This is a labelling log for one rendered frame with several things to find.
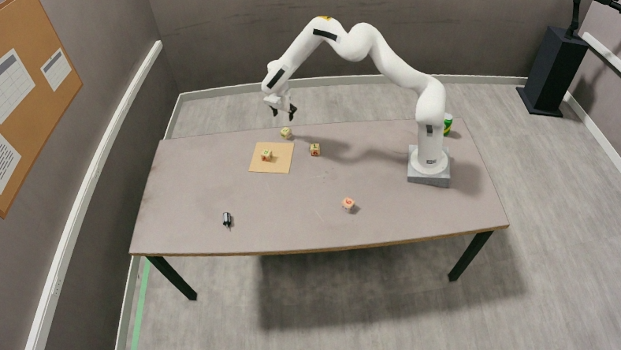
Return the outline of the tan flat mat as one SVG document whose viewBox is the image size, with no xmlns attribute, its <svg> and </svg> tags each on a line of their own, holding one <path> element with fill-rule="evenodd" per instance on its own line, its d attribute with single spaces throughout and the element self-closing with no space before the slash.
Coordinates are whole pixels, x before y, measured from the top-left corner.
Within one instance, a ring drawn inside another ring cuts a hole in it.
<svg viewBox="0 0 621 350">
<path fill-rule="evenodd" d="M 270 149 L 273 157 L 270 162 L 263 161 L 263 149 Z M 260 143 L 257 142 L 251 160 L 249 172 L 259 173 L 289 173 L 294 143 Z"/>
</svg>

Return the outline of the green drink can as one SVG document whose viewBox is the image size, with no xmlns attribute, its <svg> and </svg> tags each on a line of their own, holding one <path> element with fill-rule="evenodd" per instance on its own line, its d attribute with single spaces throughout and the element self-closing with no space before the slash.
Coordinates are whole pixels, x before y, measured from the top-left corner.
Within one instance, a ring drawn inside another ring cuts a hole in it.
<svg viewBox="0 0 621 350">
<path fill-rule="evenodd" d="M 452 126 L 452 115 L 445 113 L 444 114 L 444 136 L 448 135 L 450 132 L 450 128 Z"/>
</svg>

